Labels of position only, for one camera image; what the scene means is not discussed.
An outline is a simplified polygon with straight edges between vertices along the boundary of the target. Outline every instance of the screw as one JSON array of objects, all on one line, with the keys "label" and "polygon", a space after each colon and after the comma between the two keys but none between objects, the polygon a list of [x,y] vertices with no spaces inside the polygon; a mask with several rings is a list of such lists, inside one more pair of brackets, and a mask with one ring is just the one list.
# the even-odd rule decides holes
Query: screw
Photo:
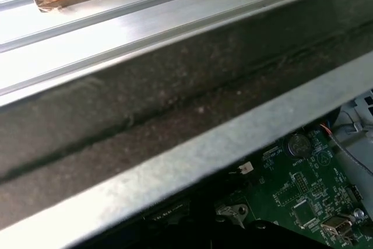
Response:
[{"label": "screw", "polygon": [[241,215],[246,214],[246,211],[247,211],[247,209],[245,207],[238,208],[238,213],[241,214]]},{"label": "screw", "polygon": [[222,215],[218,215],[215,217],[215,221],[217,221],[218,223],[223,223],[226,221],[225,217],[222,216]]},{"label": "screw", "polygon": [[266,229],[266,225],[264,225],[263,223],[257,223],[255,225],[255,227],[259,230],[265,230]]}]

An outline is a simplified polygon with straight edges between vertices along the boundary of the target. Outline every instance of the microchip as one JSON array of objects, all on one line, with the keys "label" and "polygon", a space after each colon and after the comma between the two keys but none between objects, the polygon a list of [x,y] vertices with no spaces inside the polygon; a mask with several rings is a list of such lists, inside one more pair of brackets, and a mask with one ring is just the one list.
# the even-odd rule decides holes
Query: microchip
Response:
[{"label": "microchip", "polygon": [[352,202],[360,202],[363,200],[358,188],[356,185],[349,185],[346,187],[346,192],[348,193],[349,197],[351,198]]},{"label": "microchip", "polygon": [[299,226],[304,229],[314,220],[316,220],[315,212],[307,199],[301,201],[293,207],[293,213],[297,218]]}]

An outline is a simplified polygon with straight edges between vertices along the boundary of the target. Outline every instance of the motherboard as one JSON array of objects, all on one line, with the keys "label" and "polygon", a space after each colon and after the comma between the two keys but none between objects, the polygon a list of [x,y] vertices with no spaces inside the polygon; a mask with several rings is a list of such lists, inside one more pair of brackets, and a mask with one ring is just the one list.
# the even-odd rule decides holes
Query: motherboard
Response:
[{"label": "motherboard", "polygon": [[246,205],[243,225],[267,220],[332,248],[373,248],[371,219],[320,130],[295,132],[240,165],[244,188],[217,202]]}]

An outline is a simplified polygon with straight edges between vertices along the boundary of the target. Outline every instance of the black component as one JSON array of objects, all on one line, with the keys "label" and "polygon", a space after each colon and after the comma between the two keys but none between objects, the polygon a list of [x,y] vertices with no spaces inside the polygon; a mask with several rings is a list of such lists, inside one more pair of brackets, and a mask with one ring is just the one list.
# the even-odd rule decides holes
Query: black component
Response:
[{"label": "black component", "polygon": [[346,192],[348,193],[349,197],[351,198],[352,202],[360,202],[363,200],[358,188],[356,185],[349,185],[346,187]]},{"label": "black component", "polygon": [[292,134],[286,139],[286,148],[291,157],[296,159],[312,156],[312,144],[307,136],[301,133]]},{"label": "black component", "polygon": [[373,221],[370,220],[369,222],[364,223],[360,227],[360,232],[365,236],[373,237]]},{"label": "black component", "polygon": [[135,249],[183,249],[183,248],[301,248],[307,244],[311,248],[329,248],[317,241],[263,220],[255,221],[243,229],[232,224],[229,219],[208,224],[193,222],[180,223],[167,228],[161,235],[141,242]]},{"label": "black component", "polygon": [[331,198],[326,198],[326,199],[324,199],[323,201],[322,201],[322,203],[324,204],[324,206],[328,206],[328,205],[330,205],[330,204],[332,204],[332,200],[331,200]]},{"label": "black component", "polygon": [[314,210],[306,199],[293,208],[293,213],[301,228],[307,227],[316,219]]},{"label": "black component", "polygon": [[328,233],[341,237],[349,244],[355,244],[356,240],[352,232],[352,221],[345,216],[336,215],[330,217],[321,224],[321,227]]},{"label": "black component", "polygon": [[367,103],[367,105],[373,105],[373,98],[371,96],[368,96],[366,98],[364,98],[365,102]]}]

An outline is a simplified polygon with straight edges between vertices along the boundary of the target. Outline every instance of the cable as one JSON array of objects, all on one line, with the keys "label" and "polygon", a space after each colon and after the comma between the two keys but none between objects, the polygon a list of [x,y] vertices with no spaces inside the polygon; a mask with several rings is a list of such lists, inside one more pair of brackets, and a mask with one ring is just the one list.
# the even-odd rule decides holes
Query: cable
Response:
[{"label": "cable", "polygon": [[322,126],[329,135],[332,135],[332,131],[325,124],[320,124],[320,126]]},{"label": "cable", "polygon": [[349,117],[349,119],[350,119],[350,121],[352,122],[352,123],[354,123],[355,121],[354,121],[354,119],[352,119],[352,117],[351,117],[351,115],[348,113],[348,112],[346,112],[346,111],[341,111],[341,113],[345,113],[348,117]]},{"label": "cable", "polygon": [[356,159],[356,157],[354,155],[352,155],[343,145],[342,143],[339,142],[339,140],[332,134],[332,131],[327,128],[326,125],[324,124],[320,124],[320,126],[322,126],[326,132],[329,134],[329,137],[331,138],[331,140],[338,146],[338,148],[344,153],[346,154],[346,156],[348,156],[356,165],[358,165],[360,168],[364,169],[370,176],[373,177],[373,171],[371,171],[364,163],[362,163],[361,161],[359,161],[358,159]]},{"label": "cable", "polygon": [[343,145],[339,142],[338,139],[334,135],[330,135],[330,138],[334,141],[334,143],[339,147],[339,149],[342,150],[355,164],[360,166],[362,169],[364,169],[370,176],[373,177],[373,171],[371,171],[365,164],[363,164],[361,161],[355,158],[354,155],[352,155]]}]

